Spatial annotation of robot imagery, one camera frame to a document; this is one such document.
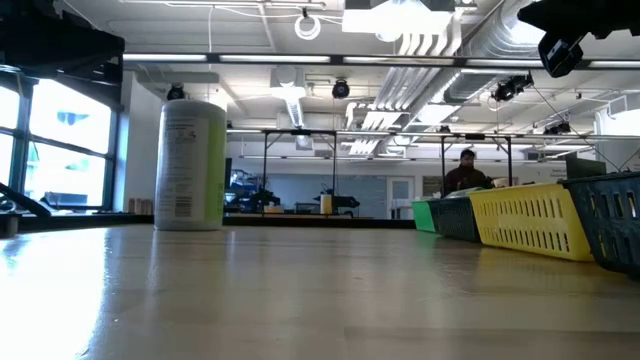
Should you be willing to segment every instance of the white bottle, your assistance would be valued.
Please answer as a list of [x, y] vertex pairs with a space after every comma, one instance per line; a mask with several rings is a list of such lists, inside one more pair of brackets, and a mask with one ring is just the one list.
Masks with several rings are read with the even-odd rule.
[[157, 230], [222, 227], [226, 147], [223, 109], [194, 100], [164, 105], [156, 178]]

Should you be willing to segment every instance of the yellow basket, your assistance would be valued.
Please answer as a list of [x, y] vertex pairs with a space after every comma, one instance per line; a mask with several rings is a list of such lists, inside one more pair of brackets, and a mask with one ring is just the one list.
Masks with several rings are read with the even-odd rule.
[[469, 196], [483, 244], [593, 261], [571, 195], [562, 185], [517, 186]]

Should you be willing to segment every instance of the fluorescent light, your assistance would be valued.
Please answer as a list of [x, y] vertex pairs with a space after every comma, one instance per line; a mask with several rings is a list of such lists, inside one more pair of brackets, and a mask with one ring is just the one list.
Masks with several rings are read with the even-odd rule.
[[[240, 159], [264, 159], [262, 155], [240, 155]], [[267, 156], [267, 159], [281, 159], [280, 156]]]
[[227, 134], [260, 134], [262, 130], [254, 129], [227, 129]]
[[406, 66], [451, 66], [453, 59], [438, 59], [424, 57], [400, 57], [400, 56], [345, 56], [345, 64], [367, 64], [367, 65], [406, 65]]
[[199, 54], [123, 54], [124, 61], [184, 61], [184, 62], [204, 62], [207, 55]]
[[385, 131], [338, 131], [338, 135], [360, 135], [360, 136], [389, 136], [390, 132]]
[[466, 66], [480, 66], [489, 67], [495, 66], [496, 68], [503, 67], [517, 67], [517, 68], [542, 68], [542, 62], [540, 60], [513, 60], [513, 59], [469, 59]]
[[592, 61], [589, 66], [591, 69], [640, 69], [640, 61], [633, 60], [612, 60], [612, 61]]
[[442, 137], [442, 136], [452, 136], [452, 134], [444, 134], [444, 133], [398, 133], [398, 136], [420, 136], [420, 137]]
[[297, 64], [327, 64], [331, 61], [329, 56], [314, 55], [220, 55], [220, 61], [226, 63], [297, 63]]
[[287, 156], [290, 160], [332, 160], [333, 158], [324, 158], [322, 156]]
[[504, 70], [504, 69], [462, 69], [463, 74], [472, 75], [528, 75], [527, 70]]
[[163, 4], [169, 6], [203, 6], [203, 7], [211, 7], [211, 6], [228, 6], [228, 7], [247, 7], [247, 6], [255, 6], [258, 7], [260, 5], [266, 7], [285, 7], [285, 8], [296, 8], [296, 7], [307, 7], [307, 8], [320, 8], [325, 9], [327, 5], [323, 2], [287, 2], [287, 1], [197, 1], [197, 0], [120, 0], [123, 4]]

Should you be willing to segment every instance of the man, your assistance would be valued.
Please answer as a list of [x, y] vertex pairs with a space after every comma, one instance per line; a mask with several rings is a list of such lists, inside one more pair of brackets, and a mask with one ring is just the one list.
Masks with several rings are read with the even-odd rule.
[[485, 186], [487, 177], [473, 168], [475, 158], [476, 154], [469, 149], [460, 153], [460, 166], [449, 171], [444, 179], [445, 196], [454, 191]]

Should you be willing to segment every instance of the door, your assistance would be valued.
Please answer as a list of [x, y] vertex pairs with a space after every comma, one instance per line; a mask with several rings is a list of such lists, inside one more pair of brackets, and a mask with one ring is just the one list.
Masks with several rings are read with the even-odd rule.
[[387, 178], [387, 217], [413, 220], [413, 177]]

